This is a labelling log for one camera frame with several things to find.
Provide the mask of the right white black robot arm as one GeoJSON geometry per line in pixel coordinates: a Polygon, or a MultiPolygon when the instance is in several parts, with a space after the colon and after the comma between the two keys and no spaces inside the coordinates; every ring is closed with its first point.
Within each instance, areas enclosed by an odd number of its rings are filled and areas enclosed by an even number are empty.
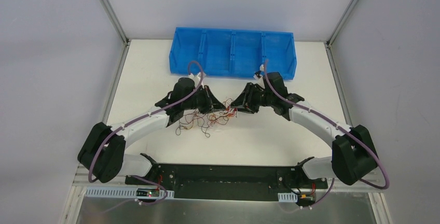
{"type": "Polygon", "coordinates": [[[302,96],[288,92],[278,72],[260,76],[257,83],[247,83],[231,106],[248,114],[257,113],[260,107],[271,107],[277,115],[306,128],[331,148],[329,157],[306,158],[294,166],[295,183],[300,187],[309,187],[320,178],[337,178],[353,185],[378,167],[374,159],[377,152],[366,127],[338,124],[313,110],[302,96]]]}

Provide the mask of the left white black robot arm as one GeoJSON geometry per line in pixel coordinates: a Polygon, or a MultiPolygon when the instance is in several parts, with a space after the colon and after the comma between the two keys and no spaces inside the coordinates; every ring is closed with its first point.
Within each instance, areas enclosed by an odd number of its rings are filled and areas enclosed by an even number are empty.
{"type": "Polygon", "coordinates": [[[114,125],[95,124],[77,160],[88,169],[92,181],[107,183],[117,176],[136,175],[144,184],[152,185],[158,178],[152,159],[147,155],[129,155],[126,149],[145,136],[177,122],[186,110],[209,114],[225,109],[208,86],[182,77],[172,91],[140,116],[114,125]]]}

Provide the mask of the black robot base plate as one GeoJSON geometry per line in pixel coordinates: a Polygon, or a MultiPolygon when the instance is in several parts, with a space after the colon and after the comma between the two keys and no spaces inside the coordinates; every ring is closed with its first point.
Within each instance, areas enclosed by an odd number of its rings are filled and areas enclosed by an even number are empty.
{"type": "Polygon", "coordinates": [[[277,201],[280,193],[327,189],[325,179],[308,179],[296,166],[240,166],[153,162],[143,180],[126,176],[127,185],[152,181],[178,199],[277,201]]]}

